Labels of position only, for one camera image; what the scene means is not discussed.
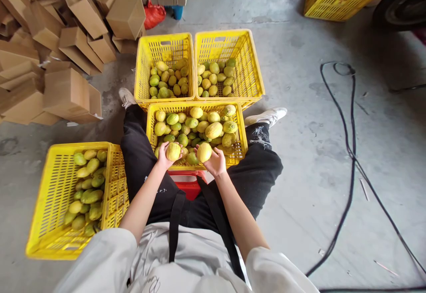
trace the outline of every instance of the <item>hand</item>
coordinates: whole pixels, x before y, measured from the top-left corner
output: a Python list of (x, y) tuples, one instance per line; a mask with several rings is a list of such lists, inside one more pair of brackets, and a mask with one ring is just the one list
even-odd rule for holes
[(160, 149), (158, 150), (158, 161), (157, 161), (157, 165), (159, 165), (165, 171), (167, 171), (173, 165), (173, 163), (174, 163), (173, 161), (170, 161), (166, 157), (166, 151), (167, 151), (168, 147), (169, 147), (169, 142), (164, 142), (160, 146)]
[[(197, 144), (195, 153), (197, 153), (199, 147), (200, 146)], [(214, 178), (220, 176), (223, 173), (226, 173), (225, 156), (223, 155), (223, 151), (216, 147), (212, 151), (212, 156), (210, 159), (208, 159), (203, 164), (207, 171), (209, 171)]]

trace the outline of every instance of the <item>white shirt sleeve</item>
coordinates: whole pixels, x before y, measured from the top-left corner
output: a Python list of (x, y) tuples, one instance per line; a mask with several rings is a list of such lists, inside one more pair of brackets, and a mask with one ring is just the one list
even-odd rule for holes
[(319, 293), (289, 259), (266, 248), (252, 249), (245, 266), (254, 292)]
[(125, 292), (136, 249), (128, 230), (97, 233), (54, 292)]

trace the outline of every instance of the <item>red plastic bag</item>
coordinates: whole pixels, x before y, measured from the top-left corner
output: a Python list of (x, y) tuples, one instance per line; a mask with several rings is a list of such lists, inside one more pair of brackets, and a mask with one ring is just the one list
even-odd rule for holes
[(166, 9), (161, 5), (154, 6), (151, 0), (148, 0), (148, 4), (144, 6), (144, 9), (146, 15), (144, 26), (146, 30), (154, 28), (166, 18)]

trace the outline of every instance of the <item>stack of cardboard boxes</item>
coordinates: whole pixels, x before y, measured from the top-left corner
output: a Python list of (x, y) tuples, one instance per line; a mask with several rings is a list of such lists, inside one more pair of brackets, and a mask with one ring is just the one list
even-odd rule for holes
[(145, 34), (142, 0), (0, 0), (0, 122), (52, 125), (102, 119), (84, 77)]

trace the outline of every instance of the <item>white shirt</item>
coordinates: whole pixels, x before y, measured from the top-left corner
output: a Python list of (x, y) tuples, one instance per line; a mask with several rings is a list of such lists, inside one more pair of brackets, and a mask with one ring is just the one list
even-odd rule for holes
[[(245, 266), (253, 292), (318, 293), (308, 278), (280, 253), (254, 248)], [(125, 229), (97, 233), (55, 288), (55, 292), (61, 293), (252, 291), (232, 271), (222, 238), (213, 231), (179, 226), (175, 262), (169, 263), (168, 222), (148, 225), (139, 245)]]

